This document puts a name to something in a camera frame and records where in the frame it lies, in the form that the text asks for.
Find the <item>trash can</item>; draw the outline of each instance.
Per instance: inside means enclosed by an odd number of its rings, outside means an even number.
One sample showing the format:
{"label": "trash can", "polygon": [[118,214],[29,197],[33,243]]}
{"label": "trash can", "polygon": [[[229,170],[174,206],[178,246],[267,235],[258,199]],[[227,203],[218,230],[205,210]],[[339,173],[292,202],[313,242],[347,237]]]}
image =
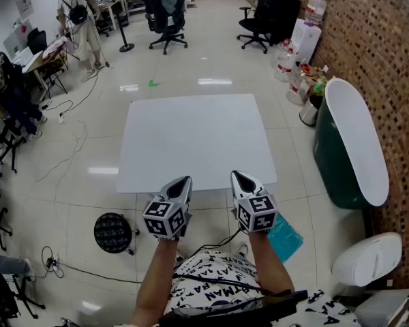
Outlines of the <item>trash can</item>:
{"label": "trash can", "polygon": [[303,109],[300,111],[299,118],[301,122],[310,127],[315,126],[321,103],[322,96],[311,95],[306,101]]}
{"label": "trash can", "polygon": [[336,206],[357,210],[387,200],[389,176],[376,128],[361,94],[345,80],[327,83],[314,159]]}

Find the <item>plastic bottle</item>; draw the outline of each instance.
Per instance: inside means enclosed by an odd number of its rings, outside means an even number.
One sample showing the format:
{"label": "plastic bottle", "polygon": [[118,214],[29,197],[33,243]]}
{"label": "plastic bottle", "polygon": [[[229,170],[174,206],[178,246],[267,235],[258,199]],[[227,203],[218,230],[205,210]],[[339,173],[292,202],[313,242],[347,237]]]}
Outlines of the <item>plastic bottle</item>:
{"label": "plastic bottle", "polygon": [[303,106],[305,96],[309,91],[307,78],[312,78],[307,64],[302,64],[294,70],[294,74],[290,77],[288,92],[286,93],[288,101],[297,106]]}
{"label": "plastic bottle", "polygon": [[308,22],[319,25],[326,10],[327,3],[324,0],[309,0],[306,7],[305,18]]}
{"label": "plastic bottle", "polygon": [[284,41],[281,41],[278,45],[277,45],[277,50],[274,53],[274,57],[273,57],[273,62],[271,64],[271,66],[273,68],[277,67],[279,58],[281,57],[281,55],[284,53],[284,51],[286,51],[289,47],[289,43],[291,42],[291,40],[289,39],[285,39]]}
{"label": "plastic bottle", "polygon": [[279,58],[277,67],[274,71],[274,76],[282,82],[288,82],[294,64],[295,53],[292,47],[289,47],[289,49],[286,52],[283,52],[283,55]]}

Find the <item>tripod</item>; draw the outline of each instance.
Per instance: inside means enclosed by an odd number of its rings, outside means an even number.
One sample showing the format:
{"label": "tripod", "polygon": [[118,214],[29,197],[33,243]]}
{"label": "tripod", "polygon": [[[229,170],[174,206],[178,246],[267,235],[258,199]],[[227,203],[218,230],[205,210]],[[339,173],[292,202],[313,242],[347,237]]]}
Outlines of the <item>tripod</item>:
{"label": "tripod", "polygon": [[45,310],[46,307],[44,305],[38,304],[37,302],[34,302],[28,296],[26,296],[26,293],[25,293],[25,291],[26,291],[26,282],[30,281],[30,278],[24,276],[22,278],[21,287],[18,285],[18,282],[16,280],[16,275],[12,276],[12,278],[14,279],[15,287],[16,287],[16,290],[18,292],[18,293],[14,293],[14,297],[17,298],[18,300],[21,300],[24,303],[24,305],[26,306],[27,310],[32,315],[32,317],[34,319],[37,319],[38,315],[32,313],[32,310],[30,310],[30,306],[29,306],[28,303],[31,303],[31,304],[35,305],[36,307],[39,307],[39,308],[41,308],[43,310]]}
{"label": "tripod", "polygon": [[115,9],[115,17],[117,17],[118,26],[119,26],[120,32],[121,32],[121,37],[123,38],[123,42],[124,42],[124,46],[120,47],[120,52],[130,51],[133,47],[135,47],[135,45],[134,44],[128,44],[127,40],[125,39],[123,25],[121,24],[121,21],[120,21],[120,13],[118,12],[118,9]]}

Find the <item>white table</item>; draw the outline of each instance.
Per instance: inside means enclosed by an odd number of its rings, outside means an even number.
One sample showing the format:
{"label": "white table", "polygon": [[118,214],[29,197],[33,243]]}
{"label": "white table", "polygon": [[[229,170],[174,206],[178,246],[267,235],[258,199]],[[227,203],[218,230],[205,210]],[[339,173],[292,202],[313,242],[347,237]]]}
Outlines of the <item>white table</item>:
{"label": "white table", "polygon": [[228,189],[241,170],[271,184],[273,158],[253,95],[193,95],[130,104],[117,191],[154,193],[180,176]]}

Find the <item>person standing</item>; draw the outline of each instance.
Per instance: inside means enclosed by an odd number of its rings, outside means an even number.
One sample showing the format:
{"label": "person standing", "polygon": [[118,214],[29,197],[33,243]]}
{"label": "person standing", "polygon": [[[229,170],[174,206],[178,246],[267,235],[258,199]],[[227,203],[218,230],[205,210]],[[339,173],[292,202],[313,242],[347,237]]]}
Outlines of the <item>person standing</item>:
{"label": "person standing", "polygon": [[[87,18],[80,24],[74,24],[72,18],[70,18],[70,12],[78,5],[86,7]],[[81,79],[82,82],[96,76],[102,66],[100,62],[100,37],[89,5],[94,9],[98,17],[100,9],[95,0],[58,0],[57,8],[58,19],[65,34],[71,34],[71,39],[76,49],[74,55],[80,59],[87,70],[87,73]],[[89,60],[91,51],[95,57],[94,66],[92,66]]]}
{"label": "person standing", "polygon": [[0,52],[0,104],[26,129],[29,140],[35,140],[42,134],[36,125],[45,123],[47,118],[15,85],[16,77],[14,66],[6,54]]}

